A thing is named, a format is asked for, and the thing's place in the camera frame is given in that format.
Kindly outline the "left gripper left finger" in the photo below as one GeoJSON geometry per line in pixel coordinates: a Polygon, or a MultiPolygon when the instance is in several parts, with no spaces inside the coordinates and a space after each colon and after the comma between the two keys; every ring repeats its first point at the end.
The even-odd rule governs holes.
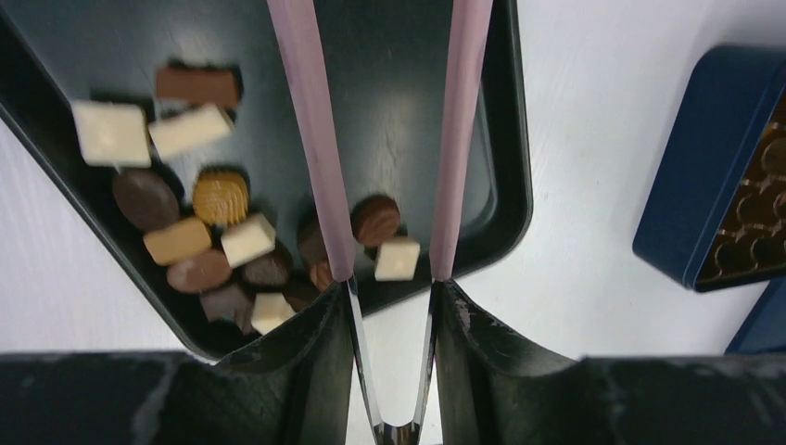
{"type": "Polygon", "coordinates": [[[341,444],[352,377],[349,298],[334,284],[214,365],[186,353],[9,354],[5,444],[341,444]]]}

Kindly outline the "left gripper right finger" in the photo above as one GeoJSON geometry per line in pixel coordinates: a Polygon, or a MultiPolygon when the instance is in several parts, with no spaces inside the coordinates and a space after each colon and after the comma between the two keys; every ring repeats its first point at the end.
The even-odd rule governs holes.
{"type": "Polygon", "coordinates": [[[523,337],[454,282],[432,289],[447,444],[781,444],[785,358],[586,357],[523,337]]]}

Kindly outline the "pink silicone tongs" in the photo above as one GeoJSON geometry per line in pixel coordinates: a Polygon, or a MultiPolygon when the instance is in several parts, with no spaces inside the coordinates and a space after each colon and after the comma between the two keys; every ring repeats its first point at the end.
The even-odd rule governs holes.
{"type": "Polygon", "coordinates": [[[268,4],[285,67],[332,276],[351,308],[349,332],[367,417],[377,444],[417,444],[427,406],[437,343],[437,300],[453,276],[463,209],[463,192],[479,95],[492,4],[456,1],[452,7],[446,89],[437,169],[437,194],[429,246],[431,295],[417,403],[403,426],[383,420],[374,391],[363,330],[356,258],[349,220],[323,47],[311,1],[268,4]]]}

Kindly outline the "blue chocolate box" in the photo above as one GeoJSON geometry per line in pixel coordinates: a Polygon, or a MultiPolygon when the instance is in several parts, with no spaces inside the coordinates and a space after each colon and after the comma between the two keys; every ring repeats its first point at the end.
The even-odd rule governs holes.
{"type": "Polygon", "coordinates": [[[745,284],[700,273],[784,88],[782,47],[723,44],[701,56],[633,239],[636,256],[697,292],[745,284]]]}

